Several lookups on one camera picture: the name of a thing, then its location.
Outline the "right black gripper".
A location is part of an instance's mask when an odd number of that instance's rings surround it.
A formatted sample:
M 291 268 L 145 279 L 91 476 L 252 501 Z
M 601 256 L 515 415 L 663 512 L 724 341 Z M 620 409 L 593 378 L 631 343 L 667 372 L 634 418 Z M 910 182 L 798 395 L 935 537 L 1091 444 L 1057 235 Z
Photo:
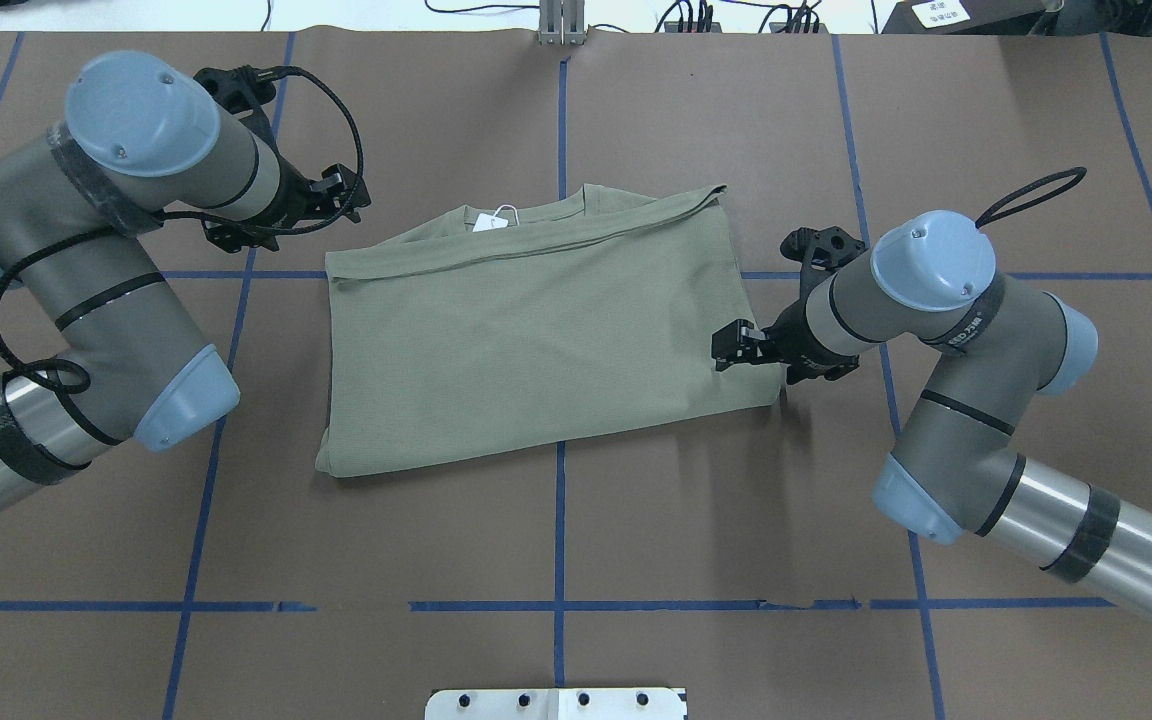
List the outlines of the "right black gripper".
M 838 381 L 859 367 L 858 355 L 829 350 L 814 338 L 806 319 L 806 301 L 796 300 L 761 331 L 749 320 L 735 320 L 713 333 L 710 356 L 717 372 L 737 365 L 785 365 L 787 386 L 826 379 Z

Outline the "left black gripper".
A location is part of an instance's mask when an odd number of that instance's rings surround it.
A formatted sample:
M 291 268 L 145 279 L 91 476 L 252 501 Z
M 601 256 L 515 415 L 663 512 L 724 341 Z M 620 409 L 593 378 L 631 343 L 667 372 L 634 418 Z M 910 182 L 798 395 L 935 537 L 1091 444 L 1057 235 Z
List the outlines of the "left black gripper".
M 372 200 L 344 199 L 355 192 L 357 179 L 346 165 L 333 164 L 311 183 L 283 156 L 259 154 L 259 182 L 273 183 L 259 213 L 259 233 L 314 233 L 342 219 L 361 222 L 361 210 L 370 209 Z

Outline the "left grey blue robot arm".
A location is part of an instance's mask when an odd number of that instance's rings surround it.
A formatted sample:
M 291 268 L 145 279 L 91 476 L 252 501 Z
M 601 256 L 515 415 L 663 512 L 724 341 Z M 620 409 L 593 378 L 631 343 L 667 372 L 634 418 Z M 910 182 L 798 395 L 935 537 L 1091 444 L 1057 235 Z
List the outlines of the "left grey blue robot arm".
M 0 511 L 132 439 L 168 450 L 238 406 L 227 361 L 141 240 L 197 220 L 225 252 L 356 222 L 355 160 L 306 177 L 266 104 L 291 65 L 187 76 L 118 50 L 83 65 L 61 119 L 0 158 Z

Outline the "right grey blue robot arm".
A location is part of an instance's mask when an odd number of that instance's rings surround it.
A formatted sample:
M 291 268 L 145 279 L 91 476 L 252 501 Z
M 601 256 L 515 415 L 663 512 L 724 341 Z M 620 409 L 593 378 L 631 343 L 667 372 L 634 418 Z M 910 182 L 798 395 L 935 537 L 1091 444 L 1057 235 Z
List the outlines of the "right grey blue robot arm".
M 872 498 L 915 535 L 995 541 L 1047 577 L 1152 619 L 1152 511 L 1011 448 L 1030 401 L 1094 364 L 1087 316 L 996 268 L 972 218 L 933 210 L 873 245 L 828 228 L 782 243 L 799 297 L 768 327 L 732 320 L 710 338 L 718 372 L 774 364 L 786 381 L 838 379 L 895 338 L 940 355 L 888 452 Z

